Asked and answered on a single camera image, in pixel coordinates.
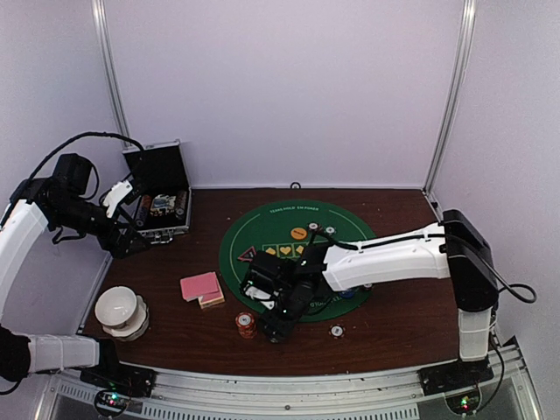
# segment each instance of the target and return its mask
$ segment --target wooden table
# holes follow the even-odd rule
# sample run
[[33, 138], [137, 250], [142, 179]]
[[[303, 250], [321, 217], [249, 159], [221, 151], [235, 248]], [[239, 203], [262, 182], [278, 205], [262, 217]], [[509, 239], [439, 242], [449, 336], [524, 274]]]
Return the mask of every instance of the wooden table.
[[[137, 341], [117, 343], [122, 361], [226, 375], [329, 375], [371, 372], [448, 361], [458, 356], [457, 309], [449, 279], [376, 285], [369, 300], [335, 321], [299, 324], [283, 344], [262, 334], [243, 339], [235, 316], [247, 308], [221, 282], [226, 303], [202, 311], [186, 303], [179, 279], [219, 271], [221, 238], [247, 211], [276, 200], [321, 200], [361, 217], [378, 236], [435, 220], [424, 196], [411, 190], [198, 190], [192, 231], [172, 244], [113, 261], [101, 292], [126, 285], [150, 307], [150, 329]], [[332, 339], [329, 326], [346, 328]], [[90, 315], [85, 332], [104, 336]]]

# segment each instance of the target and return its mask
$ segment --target white wall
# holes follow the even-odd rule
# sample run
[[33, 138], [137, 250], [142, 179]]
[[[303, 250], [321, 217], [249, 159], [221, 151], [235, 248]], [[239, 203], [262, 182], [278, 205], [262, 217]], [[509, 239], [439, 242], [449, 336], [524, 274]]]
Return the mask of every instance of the white wall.
[[424, 182], [460, 0], [106, 2], [130, 132], [199, 187]]
[[[0, 2], [0, 206], [40, 159], [86, 130], [115, 130], [91, 3]], [[78, 151], [98, 165], [101, 187], [124, 174], [121, 145], [85, 140]], [[56, 159], [41, 172], [49, 175]], [[28, 333], [75, 333], [106, 253], [96, 240], [35, 245], [5, 307], [3, 325]], [[2, 418], [32, 418], [45, 377], [0, 397]], [[0, 380], [0, 389], [8, 383]]]
[[560, 399], [560, 3], [479, 2], [451, 141], [435, 193], [465, 212], [510, 283], [539, 292], [500, 299], [499, 326], [521, 342], [546, 418]]

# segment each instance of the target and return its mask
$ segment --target white bowl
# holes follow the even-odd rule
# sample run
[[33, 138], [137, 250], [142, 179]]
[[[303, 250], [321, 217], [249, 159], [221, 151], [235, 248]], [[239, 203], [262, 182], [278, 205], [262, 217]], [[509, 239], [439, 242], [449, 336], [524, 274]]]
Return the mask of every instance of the white bowl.
[[106, 290], [95, 304], [95, 317], [104, 326], [119, 328], [132, 318], [137, 310], [137, 295], [124, 286]]

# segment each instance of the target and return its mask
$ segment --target metal case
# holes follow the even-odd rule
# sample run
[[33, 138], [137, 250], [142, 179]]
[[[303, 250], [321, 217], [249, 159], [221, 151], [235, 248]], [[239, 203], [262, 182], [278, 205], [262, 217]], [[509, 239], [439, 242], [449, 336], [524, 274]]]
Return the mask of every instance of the metal case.
[[[145, 146], [143, 153], [143, 166], [136, 170], [142, 179], [148, 179], [146, 194], [156, 196], [161, 193], [177, 194], [186, 191], [185, 218], [150, 219], [144, 227], [136, 227], [138, 232], [148, 238], [152, 244], [168, 243], [175, 235], [182, 235], [189, 231], [191, 224], [193, 190], [186, 169], [185, 160], [181, 152], [179, 140], [169, 143], [151, 144]], [[136, 147], [125, 149], [122, 154], [129, 168], [137, 166], [140, 151]], [[140, 209], [142, 198], [138, 200], [135, 211], [135, 219]]]

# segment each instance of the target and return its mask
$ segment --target black cable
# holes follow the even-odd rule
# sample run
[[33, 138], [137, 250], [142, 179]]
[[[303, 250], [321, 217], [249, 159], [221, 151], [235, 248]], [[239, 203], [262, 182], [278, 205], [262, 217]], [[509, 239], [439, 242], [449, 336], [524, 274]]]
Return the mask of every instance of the black cable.
[[137, 142], [136, 140], [133, 140], [131, 138], [128, 138], [126, 136], [122, 136], [118, 133], [105, 133], [105, 132], [98, 132], [98, 131], [86, 131], [84, 133], [81, 133], [77, 136], [71, 137], [68, 140], [66, 140], [63, 144], [61, 144], [60, 146], [56, 147], [53, 151], [51, 151], [48, 155], [46, 155], [43, 160], [37, 165], [37, 167], [33, 170], [33, 172], [31, 173], [31, 175], [29, 176], [28, 179], [26, 179], [24, 181], [24, 183], [21, 185], [21, 188], [19, 188], [17, 190], [17, 194], [15, 194], [16, 196], [13, 197], [10, 206], [8, 207], [8, 209], [6, 210], [6, 213], [4, 213], [2, 220], [0, 220], [0, 229], [4, 227], [4, 225], [6, 224], [6, 221], [10, 218], [11, 212], [13, 212], [14, 208], [16, 207], [16, 204], [19, 202], [19, 200], [21, 200], [21, 194], [23, 191], [25, 191], [29, 185], [31, 184], [31, 182], [33, 181], [33, 179], [37, 176], [37, 174], [39, 173], [39, 171], [43, 168], [43, 166], [45, 166], [45, 164], [51, 160], [51, 158], [56, 155], [59, 151], [61, 151], [62, 149], [64, 149], [65, 147], [67, 147], [69, 144], [72, 144], [78, 140], [80, 140], [83, 137], [109, 137], [109, 138], [116, 138], [118, 140], [122, 140], [124, 142], [128, 142], [131, 144], [134, 144], [139, 150], [140, 150], [140, 158], [138, 159], [138, 165], [140, 164], [140, 162], [142, 161], [142, 154], [144, 153], [144, 147]]
[[8, 389], [7, 391], [0, 391], [0, 396], [8, 396], [12, 392], [14, 392], [16, 389], [18, 389], [20, 383], [21, 383], [21, 379], [19, 381], [17, 381], [14, 384], [14, 386], [11, 387], [10, 389]]
[[[339, 248], [349, 249], [351, 251], [360, 250], [360, 248], [357, 245], [353, 245], [352, 243], [337, 241], [336, 239], [334, 239], [329, 234], [326, 234], [325, 232], [315, 231], [313, 233], [317, 236], [326, 238], [330, 244], [335, 245]], [[413, 239], [424, 239], [424, 238], [426, 239], [445, 238], [445, 234], [410, 234], [408, 236], [401, 236], [399, 238], [387, 239], [386, 241], [370, 243], [368, 245], [364, 245], [363, 247], [361, 247], [361, 249], [377, 248], [377, 247], [382, 247], [384, 245], [390, 245], [391, 243], [405, 242], [405, 241], [411, 241]]]
[[310, 245], [312, 245], [315, 242], [315, 236], [317, 236], [317, 230], [311, 231], [311, 238], [309, 240]]
[[95, 166], [94, 164], [92, 164], [92, 166], [94, 167], [94, 174], [95, 174], [95, 179], [96, 179], [95, 189], [89, 197], [84, 198], [85, 201], [91, 200], [93, 197], [95, 197], [95, 195], [99, 191], [99, 172], [97, 171], [97, 166]]
[[[517, 298], [518, 300], [522, 301], [524, 304], [533, 304], [534, 302], [536, 302], [536, 291], [531, 286], [529, 286], [528, 284], [524, 284], [524, 283], [515, 283], [513, 285], [510, 285], [500, 275], [500, 273], [498, 271], [496, 271], [496, 269], [486, 259], [484, 259], [482, 257], [482, 255], [480, 255], [479, 251], [470, 242], [465, 241], [463, 238], [455, 236], [454, 234], [448, 234], [446, 237], [451, 239], [452, 241], [458, 242], [461, 245], [464, 245], [467, 248], [469, 248], [477, 256], [477, 258], [479, 258], [479, 260], [486, 266], [486, 268], [490, 270], [490, 272], [493, 274], [495, 279], [498, 280], [501, 283], [502, 286], [504, 286], [503, 289], [507, 290], [509, 293], [511, 293], [511, 295], [514, 298]], [[523, 295], [516, 292], [514, 290], [515, 288], [524, 289], [524, 290], [528, 291], [529, 293], [531, 293], [531, 295], [533, 295], [533, 296], [532, 297], [524, 297]]]
[[494, 344], [494, 341], [492, 339], [490, 339], [490, 346], [492, 346], [493, 350], [496, 352], [496, 354], [498, 354], [498, 357], [500, 358], [500, 363], [501, 363], [500, 379], [498, 380], [498, 384], [496, 385], [495, 390], [490, 395], [490, 398], [488, 398], [484, 404], [482, 404], [476, 410], [474, 410], [472, 412], [472, 416], [476, 416], [477, 414], [479, 414], [483, 409], [485, 409], [488, 406], [489, 403], [492, 402], [492, 400], [496, 397], [498, 391], [500, 390], [501, 383], [504, 381], [504, 375], [506, 373], [506, 362], [504, 361], [504, 358], [501, 355], [500, 350], [498, 350], [498, 347]]
[[382, 247], [384, 245], [390, 245], [391, 243], [410, 241], [412, 239], [424, 239], [424, 238], [427, 238], [427, 239], [445, 238], [445, 234], [411, 234], [409, 236], [401, 236], [400, 238], [387, 239], [386, 241], [382, 241], [382, 242], [370, 243], [369, 245], [363, 246], [361, 248], [362, 249], [371, 249], [371, 248], [376, 248], [376, 247]]

